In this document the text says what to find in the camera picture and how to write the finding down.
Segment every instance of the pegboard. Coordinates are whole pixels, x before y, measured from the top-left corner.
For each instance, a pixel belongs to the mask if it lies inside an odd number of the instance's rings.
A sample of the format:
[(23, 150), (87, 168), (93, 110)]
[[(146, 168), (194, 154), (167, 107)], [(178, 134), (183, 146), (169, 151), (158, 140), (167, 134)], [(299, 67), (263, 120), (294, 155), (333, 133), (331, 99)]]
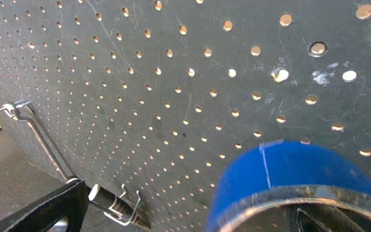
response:
[(152, 231), (202, 231), (221, 172), (262, 142), (371, 177), (371, 2), (3, 0), (0, 107), (20, 99), (89, 186), (139, 189)]

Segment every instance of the blue curved object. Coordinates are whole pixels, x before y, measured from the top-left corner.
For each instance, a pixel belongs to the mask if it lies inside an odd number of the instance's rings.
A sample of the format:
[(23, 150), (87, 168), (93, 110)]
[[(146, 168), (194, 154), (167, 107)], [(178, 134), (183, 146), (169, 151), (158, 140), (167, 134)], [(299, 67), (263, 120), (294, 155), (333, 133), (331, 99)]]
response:
[(233, 202), (278, 186), (325, 185), (371, 195), (371, 179), (340, 155), (315, 145), (282, 140), (244, 153), (224, 172), (207, 230)]

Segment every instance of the gray floor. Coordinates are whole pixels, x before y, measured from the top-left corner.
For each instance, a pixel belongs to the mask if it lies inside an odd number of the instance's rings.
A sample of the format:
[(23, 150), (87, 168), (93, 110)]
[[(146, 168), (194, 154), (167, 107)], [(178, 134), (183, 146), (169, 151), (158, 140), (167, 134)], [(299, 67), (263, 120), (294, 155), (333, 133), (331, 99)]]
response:
[[(13, 138), (0, 130), (0, 220), (41, 198), (62, 182), (32, 166)], [(100, 211), (88, 208), (81, 231), (141, 231), (121, 227)]]

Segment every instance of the hole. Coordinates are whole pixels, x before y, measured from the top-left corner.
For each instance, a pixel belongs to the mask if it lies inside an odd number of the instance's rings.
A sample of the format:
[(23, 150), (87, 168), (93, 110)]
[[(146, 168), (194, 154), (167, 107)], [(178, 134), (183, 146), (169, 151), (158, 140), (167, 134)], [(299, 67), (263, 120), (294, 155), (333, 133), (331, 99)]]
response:
[(253, 56), (259, 56), (262, 51), (260, 50), (260, 47), (258, 46), (252, 46), (251, 47), (251, 55)]
[(203, 111), (200, 106), (195, 106), (195, 110), (197, 113), (201, 113), (201, 111)]
[(302, 139), (300, 139), (300, 143), (301, 144), (309, 145), (310, 144), (310, 139), (308, 139), (308, 138), (302, 138)]
[(342, 131), (345, 129), (345, 125), (343, 123), (333, 123), (332, 124), (332, 131)]
[(233, 70), (232, 68), (229, 69), (229, 77), (233, 78), (236, 76), (236, 70)]
[(358, 19), (364, 20), (364, 19), (368, 19), (370, 16), (371, 16), (371, 5), (370, 4), (361, 5), (356, 10), (356, 17)]
[(211, 51), (210, 48), (204, 48), (204, 55), (205, 55), (206, 57), (210, 57), (212, 54), (213, 54), (213, 53), (212, 53), (212, 51)]
[(170, 49), (167, 49), (166, 55), (167, 55), (168, 58), (173, 57), (173, 51), (171, 51)]
[(230, 20), (226, 20), (224, 21), (223, 23), (223, 29), (228, 32), (229, 30), (231, 30), (233, 28), (233, 23), (230, 21)]
[(161, 10), (161, 8), (162, 8), (162, 4), (161, 4), (160, 1), (155, 1), (155, 2), (154, 2), (154, 5), (155, 5), (155, 9), (156, 9), (156, 10)]
[(274, 81), (279, 83), (289, 78), (289, 72), (287, 70), (282, 69), (278, 72), (277, 75), (274, 72), (272, 72), (271, 76), (273, 77)]
[(343, 80), (345, 82), (352, 82), (356, 78), (357, 73), (355, 71), (347, 71), (343, 73)]
[(308, 97), (306, 97), (305, 102), (306, 102), (306, 104), (312, 106), (312, 105), (314, 105), (314, 104), (317, 103), (317, 97), (315, 97), (315, 96), (308, 96)]
[(187, 73), (188, 73), (188, 76), (190, 76), (190, 77), (194, 77), (195, 72), (194, 72), (194, 70), (193, 70), (192, 68), (189, 68), (189, 69), (187, 70)]
[(122, 14), (124, 15), (124, 17), (128, 17), (129, 12), (128, 12), (128, 9), (126, 7), (122, 8)]
[(282, 116), (282, 115), (279, 115), (276, 117), (276, 121), (278, 123), (284, 123), (286, 121), (286, 117)]
[(280, 17), (280, 25), (282, 25), (282, 26), (290, 25), (291, 21), (292, 21), (292, 18), (291, 18), (291, 15), (289, 15), (289, 14), (283, 14)]
[(184, 25), (181, 25), (180, 28), (180, 34), (185, 35), (187, 33), (187, 28)]
[(371, 155), (371, 150), (370, 149), (362, 149), (359, 151), (360, 155), (364, 155), (364, 156), (369, 156)]
[(150, 38), (151, 37), (151, 31), (149, 29), (145, 29), (144, 30), (144, 35), (147, 37), (147, 38)]
[(212, 97), (217, 97), (217, 91), (215, 89), (210, 89), (210, 95)]
[(253, 133), (252, 133), (256, 138), (260, 138), (262, 136), (262, 132), (259, 131), (259, 130), (255, 130)]
[(259, 92), (253, 92), (251, 94), (251, 97), (253, 98), (253, 100), (258, 101), (262, 98), (262, 94)]
[(238, 112), (238, 110), (231, 110), (231, 115), (233, 117), (238, 117), (240, 115), (240, 113)]
[(327, 47), (324, 42), (314, 42), (310, 45), (309, 55), (312, 57), (322, 57), (327, 53)]

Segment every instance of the gray surface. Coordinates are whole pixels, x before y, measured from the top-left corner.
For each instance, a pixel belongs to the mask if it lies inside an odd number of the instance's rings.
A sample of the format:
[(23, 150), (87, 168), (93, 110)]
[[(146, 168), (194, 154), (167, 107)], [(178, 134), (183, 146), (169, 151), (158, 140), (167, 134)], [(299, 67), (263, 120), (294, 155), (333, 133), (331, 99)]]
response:
[[(62, 182), (30, 165), (12, 137), (0, 130), (0, 220), (60, 186)], [(141, 230), (117, 225), (90, 206), (81, 231)]]
[[(90, 186), (98, 183), (114, 193), (126, 184), (131, 201), (139, 189), (154, 231), (203, 230), (212, 184), (230, 161), (262, 142), (306, 137), (371, 176), (371, 156), (359, 154), (371, 149), (371, 18), (356, 17), (364, 1), (205, 0), (200, 5), (176, 0), (162, 1), (161, 11), (154, 1), (62, 1), (61, 8), (56, 2), (0, 4), (0, 106), (30, 99), (74, 172)], [(288, 27), (279, 24), (285, 13), (293, 18)], [(225, 20), (233, 22), (229, 32), (222, 29)], [(186, 35), (178, 31), (180, 25), (187, 26)], [(145, 29), (151, 38), (145, 38)], [(308, 55), (315, 41), (327, 44), (323, 57)], [(262, 48), (260, 56), (250, 54), (252, 45)], [(211, 57), (203, 55), (205, 47), (212, 49)], [(173, 57), (166, 56), (167, 49)], [(187, 75), (188, 68), (195, 70), (194, 77)], [(230, 68), (236, 77), (228, 77)], [(282, 68), (290, 77), (276, 83), (270, 74)], [(348, 70), (357, 72), (354, 82), (342, 79)], [(262, 93), (259, 101), (252, 99), (254, 91)], [(318, 98), (317, 104), (305, 103), (309, 95)], [(239, 117), (232, 116), (233, 109)], [(278, 115), (286, 122), (276, 122)], [(58, 177), (29, 128), (5, 115), (0, 121), (33, 164)], [(343, 123), (344, 131), (332, 131), (335, 122)], [(263, 135), (256, 138), (254, 130)]]

